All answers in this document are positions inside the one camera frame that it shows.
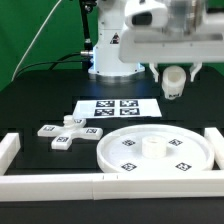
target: printed marker sheet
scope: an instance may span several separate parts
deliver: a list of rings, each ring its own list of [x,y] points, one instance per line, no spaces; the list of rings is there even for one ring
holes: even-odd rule
[[[161,117],[156,99],[78,101],[74,119],[107,117]]]

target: white cylindrical part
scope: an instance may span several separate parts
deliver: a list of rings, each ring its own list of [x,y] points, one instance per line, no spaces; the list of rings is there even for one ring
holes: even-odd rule
[[[165,98],[173,100],[182,95],[184,84],[186,81],[186,73],[179,66],[170,66],[163,72],[162,88]]]
[[[64,127],[65,128],[73,128],[75,125],[75,121],[72,115],[64,116]]]
[[[148,159],[166,156],[167,141],[161,136],[147,136],[142,139],[142,154]]]

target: white cross-shaped piece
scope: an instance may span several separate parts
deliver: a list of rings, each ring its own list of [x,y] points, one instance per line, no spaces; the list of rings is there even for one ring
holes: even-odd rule
[[[67,150],[74,138],[99,140],[103,135],[101,128],[84,128],[86,119],[74,120],[72,115],[64,117],[64,126],[44,125],[38,132],[38,136],[56,137],[52,143],[52,149]]]

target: circular white tray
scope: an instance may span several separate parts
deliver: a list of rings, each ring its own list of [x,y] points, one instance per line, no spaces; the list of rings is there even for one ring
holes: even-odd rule
[[[165,157],[143,156],[142,138],[147,136],[161,136],[167,140]],[[105,173],[184,173],[212,169],[214,150],[201,135],[184,128],[137,125],[118,129],[102,138],[97,145],[97,162]]]

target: central cylinder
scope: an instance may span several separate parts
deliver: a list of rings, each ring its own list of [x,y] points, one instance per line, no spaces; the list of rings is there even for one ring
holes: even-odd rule
[[[147,136],[142,139],[142,155],[148,159],[166,156],[167,140],[161,136]]]

